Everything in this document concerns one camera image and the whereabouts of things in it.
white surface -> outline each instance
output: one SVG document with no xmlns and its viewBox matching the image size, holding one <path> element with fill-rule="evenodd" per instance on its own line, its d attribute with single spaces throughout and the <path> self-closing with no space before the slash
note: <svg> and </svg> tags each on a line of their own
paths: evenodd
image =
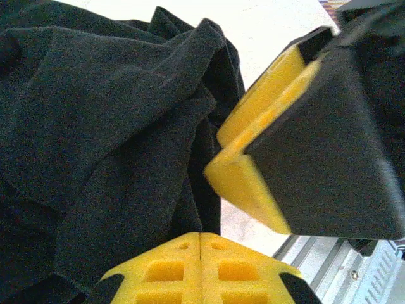
<svg viewBox="0 0 405 304">
<path fill-rule="evenodd" d="M 209 18 L 223 29 L 239 51 L 240 69 L 248 88 L 293 39 L 321 25 L 336 25 L 317 0 L 62 0 L 115 20 L 150 21 L 162 6 L 196 26 Z M 272 256 L 287 236 L 223 202 L 222 236 Z"/>
</svg>

yellow plastic part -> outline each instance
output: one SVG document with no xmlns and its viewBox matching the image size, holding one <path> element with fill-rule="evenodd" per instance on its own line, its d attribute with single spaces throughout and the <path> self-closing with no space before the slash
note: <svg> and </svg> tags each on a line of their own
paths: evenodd
<svg viewBox="0 0 405 304">
<path fill-rule="evenodd" d="M 305 69 L 299 48 L 284 51 L 246 92 L 217 133 L 222 147 L 230 144 Z"/>
<path fill-rule="evenodd" d="M 294 303 L 279 274 L 290 265 L 224 239 L 191 232 L 108 271 L 123 274 L 111 304 Z"/>
<path fill-rule="evenodd" d="M 286 52 L 273 64 L 275 67 L 270 67 L 270 71 L 266 71 L 258 80 L 251 89 L 252 93 L 248 93 L 226 125 L 220 129 L 218 140 L 224 148 L 204 170 L 217 194 L 282 234 L 290 234 L 291 229 L 253 159 L 245 155 L 244 150 L 306 91 L 320 69 L 320 61 L 313 61 L 302 69 L 300 60 L 297 60 L 296 47 Z M 279 82 L 273 82 L 282 75 L 269 73 L 287 71 L 288 67 L 290 73 L 283 78 L 286 86 L 283 90 L 278 88 L 277 94 L 273 88 L 270 94 L 272 86 L 280 85 Z"/>
</svg>

black cloth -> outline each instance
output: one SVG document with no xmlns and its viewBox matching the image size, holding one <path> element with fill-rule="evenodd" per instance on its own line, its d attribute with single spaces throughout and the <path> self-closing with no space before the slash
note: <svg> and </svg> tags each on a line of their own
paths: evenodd
<svg viewBox="0 0 405 304">
<path fill-rule="evenodd" d="M 66 303 L 172 238 L 219 233 L 203 168 L 243 92 L 210 20 L 3 3 L 0 302 Z"/>
</svg>

white floor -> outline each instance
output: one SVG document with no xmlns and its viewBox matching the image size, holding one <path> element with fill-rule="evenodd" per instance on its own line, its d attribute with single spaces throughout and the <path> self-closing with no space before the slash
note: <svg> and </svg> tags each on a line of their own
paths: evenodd
<svg viewBox="0 0 405 304">
<path fill-rule="evenodd" d="M 156 6 L 196 26 L 204 17 L 216 22 L 239 50 L 248 88 L 293 39 L 321 25 L 337 32 L 318 0 L 61 0 L 115 20 L 150 21 Z M 272 256 L 287 236 L 277 234 L 230 203 L 222 205 L 222 236 Z"/>
</svg>

screw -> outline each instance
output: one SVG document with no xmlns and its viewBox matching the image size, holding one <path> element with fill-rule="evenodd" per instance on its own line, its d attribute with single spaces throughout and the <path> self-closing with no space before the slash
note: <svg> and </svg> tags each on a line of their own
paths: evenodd
<svg viewBox="0 0 405 304">
<path fill-rule="evenodd" d="M 350 273 L 350 275 L 352 275 L 352 279 L 353 279 L 354 281 L 357 281 L 357 280 L 360 278 L 359 273 L 358 273 L 357 271 L 355 271 L 355 270 L 353 270 L 353 271 Z"/>
</svg>

